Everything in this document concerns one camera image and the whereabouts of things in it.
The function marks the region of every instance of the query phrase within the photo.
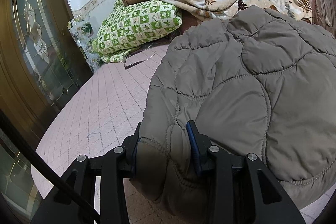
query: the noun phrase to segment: quilted jacket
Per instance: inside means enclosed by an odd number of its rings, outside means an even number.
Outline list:
[[[131,181],[160,208],[203,223],[207,181],[185,125],[229,153],[255,153],[298,208],[336,182],[336,40],[325,29],[251,6],[191,27],[152,77]]]

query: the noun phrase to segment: pillow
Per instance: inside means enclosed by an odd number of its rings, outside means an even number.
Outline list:
[[[106,63],[123,62],[130,51],[166,36],[181,24],[182,16],[174,5],[149,0],[125,7],[122,0],[116,0],[92,47]]]

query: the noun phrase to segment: wooden door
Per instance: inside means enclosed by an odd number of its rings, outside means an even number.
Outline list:
[[[92,76],[64,0],[0,0],[0,108],[32,147]]]

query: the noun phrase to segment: black cable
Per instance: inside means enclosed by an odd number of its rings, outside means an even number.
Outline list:
[[[16,146],[16,148],[30,161],[30,163],[54,186],[69,196],[79,207],[87,211],[93,219],[100,224],[100,215],[97,211],[73,188],[63,181],[53,169],[36,153],[26,140],[21,136],[17,129],[13,126],[10,120],[0,109],[0,128]]]
[[[312,224],[334,224],[336,220],[336,190]]]

